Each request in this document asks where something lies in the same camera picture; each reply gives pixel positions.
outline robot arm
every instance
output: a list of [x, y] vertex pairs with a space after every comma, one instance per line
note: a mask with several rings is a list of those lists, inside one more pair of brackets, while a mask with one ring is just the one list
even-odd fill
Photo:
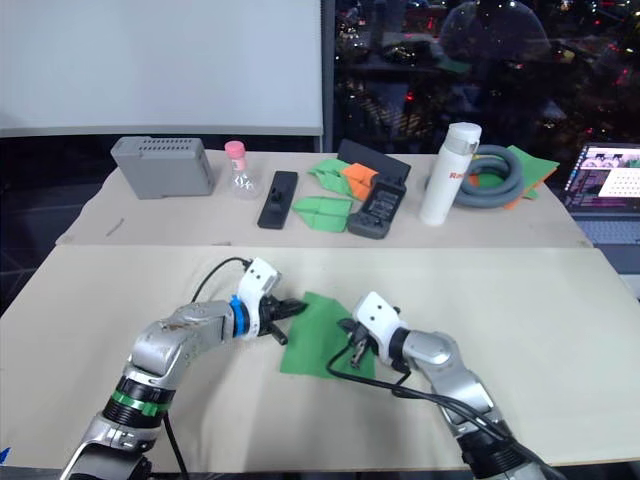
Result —
[[286, 343], [273, 321], [301, 312], [306, 304], [273, 297], [279, 280], [278, 271], [256, 258], [230, 303], [192, 303], [149, 325], [136, 339], [115, 391], [91, 421], [61, 479], [147, 478], [151, 464], [143, 454], [153, 447], [182, 376], [199, 355], [234, 337], [272, 334]]
[[[464, 402], [483, 414], [502, 432], [511, 435], [495, 402], [478, 376], [463, 363], [458, 345], [449, 335], [409, 330], [398, 310], [380, 295], [370, 292], [353, 311], [353, 320], [343, 322], [355, 353], [351, 363], [358, 366], [367, 348], [372, 347], [383, 363], [404, 372], [419, 370], [431, 383], [432, 392]], [[513, 442], [500, 441], [456, 412], [440, 406], [462, 459], [476, 478], [544, 480], [537, 463], [528, 460]]]

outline green ring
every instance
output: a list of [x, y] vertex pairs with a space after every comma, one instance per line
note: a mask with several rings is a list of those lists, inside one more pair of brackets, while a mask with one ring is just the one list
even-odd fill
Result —
[[142, 402], [117, 390], [113, 392], [111, 398], [122, 405], [140, 410], [145, 417], [155, 417], [158, 413], [164, 413], [169, 410], [171, 406], [171, 403]]

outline plastic bottle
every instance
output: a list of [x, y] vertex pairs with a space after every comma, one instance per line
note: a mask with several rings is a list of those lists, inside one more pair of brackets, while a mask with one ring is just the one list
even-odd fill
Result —
[[444, 223], [471, 158], [478, 148], [481, 133], [482, 128], [475, 123], [449, 125], [420, 206], [420, 220], [423, 223]]
[[232, 140], [224, 144], [231, 159], [231, 191], [238, 198], [253, 200], [260, 195], [260, 184], [255, 171], [249, 169], [244, 144]]

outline gray hose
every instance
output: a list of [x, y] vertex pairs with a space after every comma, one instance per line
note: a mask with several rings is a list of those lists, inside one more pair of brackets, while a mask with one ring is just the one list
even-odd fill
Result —
[[[495, 208], [513, 202], [524, 191], [522, 164], [518, 157], [498, 145], [480, 145], [476, 155], [486, 157], [473, 160], [464, 176], [456, 203], [468, 207]], [[504, 179], [496, 187], [476, 187], [469, 182], [469, 175], [494, 173]]]

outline gray box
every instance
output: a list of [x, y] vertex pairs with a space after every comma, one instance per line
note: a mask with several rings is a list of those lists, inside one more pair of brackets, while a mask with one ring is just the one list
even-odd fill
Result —
[[213, 172], [199, 138], [122, 137], [111, 155], [139, 199], [213, 191]]

